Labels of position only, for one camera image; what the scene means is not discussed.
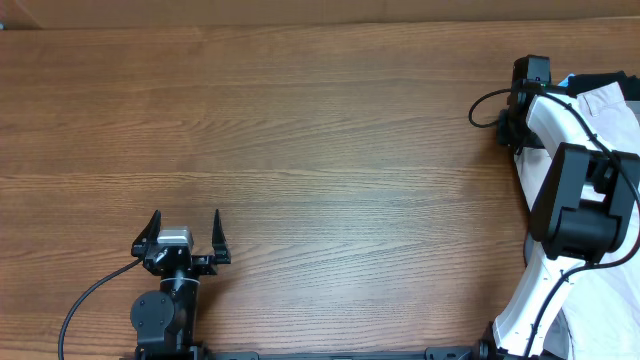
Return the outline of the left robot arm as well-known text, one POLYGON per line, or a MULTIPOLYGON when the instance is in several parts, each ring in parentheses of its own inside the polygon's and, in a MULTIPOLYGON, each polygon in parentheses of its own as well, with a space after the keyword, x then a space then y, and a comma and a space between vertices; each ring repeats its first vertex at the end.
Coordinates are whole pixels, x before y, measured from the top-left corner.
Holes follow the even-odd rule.
POLYGON ((200 278, 215 276, 220 265, 231 262, 219 213, 214 214, 211 245, 210 254, 195 254, 191 230, 162 227, 159 211, 133 241, 132 256, 160 278, 159 289, 140 295, 131 307, 136 359, 214 357, 204 343, 195 340, 195 324, 200 278))

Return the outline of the beige shorts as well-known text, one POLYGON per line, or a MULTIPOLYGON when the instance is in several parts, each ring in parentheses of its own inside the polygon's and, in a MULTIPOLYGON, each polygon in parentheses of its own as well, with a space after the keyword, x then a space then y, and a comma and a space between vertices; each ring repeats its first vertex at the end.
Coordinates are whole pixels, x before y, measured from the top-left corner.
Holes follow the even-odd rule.
MULTIPOLYGON (((580 93, 574 103, 609 149, 639 152, 639 123, 617 83, 580 93)), ((543 349, 564 359, 637 359, 639 257, 580 276, 543 349)))

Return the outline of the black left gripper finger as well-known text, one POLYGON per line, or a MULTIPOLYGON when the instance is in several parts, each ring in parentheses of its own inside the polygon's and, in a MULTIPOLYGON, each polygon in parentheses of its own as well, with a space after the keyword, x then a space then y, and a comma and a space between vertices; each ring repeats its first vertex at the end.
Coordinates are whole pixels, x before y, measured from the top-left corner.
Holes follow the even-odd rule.
POLYGON ((215 214, 214 214, 211 243, 214 251, 214 256, 216 258, 229 257, 229 247, 226 241, 226 237, 224 235, 221 217, 220 217, 220 211, 218 209, 215 210, 215 214))
POLYGON ((133 242, 134 246, 143 246, 157 242, 157 237, 161 229, 161 212, 155 210, 147 225, 133 242))

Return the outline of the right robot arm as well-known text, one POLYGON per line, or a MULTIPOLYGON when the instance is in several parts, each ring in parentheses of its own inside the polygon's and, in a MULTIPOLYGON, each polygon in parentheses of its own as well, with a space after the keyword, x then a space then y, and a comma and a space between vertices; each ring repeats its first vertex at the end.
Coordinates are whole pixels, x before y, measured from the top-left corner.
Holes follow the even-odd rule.
POLYGON ((529 359, 580 276, 618 250, 628 232, 639 158, 596 137, 567 89, 551 82, 550 60, 515 61, 508 107, 497 141, 522 157, 539 150, 551 160, 535 192, 528 236, 533 245, 515 294, 490 328, 494 357, 529 359))

